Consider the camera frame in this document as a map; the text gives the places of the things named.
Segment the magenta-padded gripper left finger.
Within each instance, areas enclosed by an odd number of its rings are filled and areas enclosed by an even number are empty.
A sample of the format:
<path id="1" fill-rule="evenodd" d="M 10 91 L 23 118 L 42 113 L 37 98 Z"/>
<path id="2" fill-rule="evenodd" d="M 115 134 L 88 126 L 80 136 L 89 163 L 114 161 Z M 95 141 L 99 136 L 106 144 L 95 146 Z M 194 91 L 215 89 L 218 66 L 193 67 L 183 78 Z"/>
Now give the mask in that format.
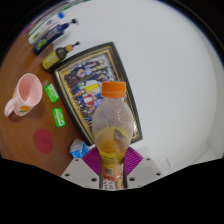
<path id="1" fill-rule="evenodd" d="M 84 188 L 101 189 L 101 160 L 97 148 L 82 158 L 74 158 L 61 177 Z"/>

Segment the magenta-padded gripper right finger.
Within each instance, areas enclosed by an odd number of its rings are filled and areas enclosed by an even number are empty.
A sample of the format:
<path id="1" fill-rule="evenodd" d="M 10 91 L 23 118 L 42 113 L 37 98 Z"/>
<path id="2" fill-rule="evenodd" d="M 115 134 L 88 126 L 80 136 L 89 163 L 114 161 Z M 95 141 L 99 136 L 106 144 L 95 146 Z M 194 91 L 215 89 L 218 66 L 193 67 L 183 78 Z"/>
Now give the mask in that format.
<path id="1" fill-rule="evenodd" d="M 124 188 L 146 186 L 162 177 L 162 173 L 150 157 L 142 157 L 129 147 L 124 157 Z"/>

